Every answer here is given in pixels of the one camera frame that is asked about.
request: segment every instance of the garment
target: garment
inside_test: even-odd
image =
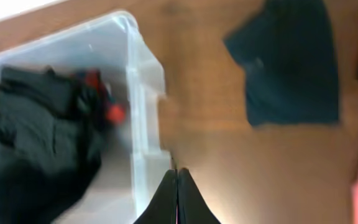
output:
[[[252,126],[339,121],[337,61],[321,0],[267,0],[224,43],[246,71]]]
[[[188,169],[168,170],[144,213],[134,224],[218,224]]]
[[[95,89],[5,67],[0,82],[0,223],[50,223],[84,194],[106,146]]]

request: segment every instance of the wooden floor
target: wooden floor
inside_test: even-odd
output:
[[[341,78],[339,126],[252,129],[244,72],[222,38],[259,0],[71,0],[0,22],[0,51],[115,9],[135,15],[163,63],[162,145],[222,223],[352,222],[358,164],[358,0],[327,0]]]

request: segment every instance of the folded clothing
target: folded clothing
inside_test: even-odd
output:
[[[252,126],[338,122],[337,61],[321,0],[268,0],[224,43],[246,71]]]
[[[0,223],[50,223],[100,165],[101,99],[83,82],[5,67],[0,82]]]

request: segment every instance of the black object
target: black object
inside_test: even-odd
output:
[[[1,70],[0,223],[50,223],[83,196],[106,146],[99,104],[78,80]]]
[[[338,122],[337,61],[321,0],[268,0],[224,43],[246,70],[252,126]]]
[[[168,170],[135,224],[217,224],[188,169]]]

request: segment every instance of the plastic container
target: plastic container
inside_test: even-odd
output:
[[[163,68],[139,33],[136,20],[117,11],[0,53],[0,66],[57,72],[99,68],[130,115],[116,130],[102,168],[86,196],[61,223],[132,223],[150,202],[170,156],[161,151],[157,102],[165,94]]]

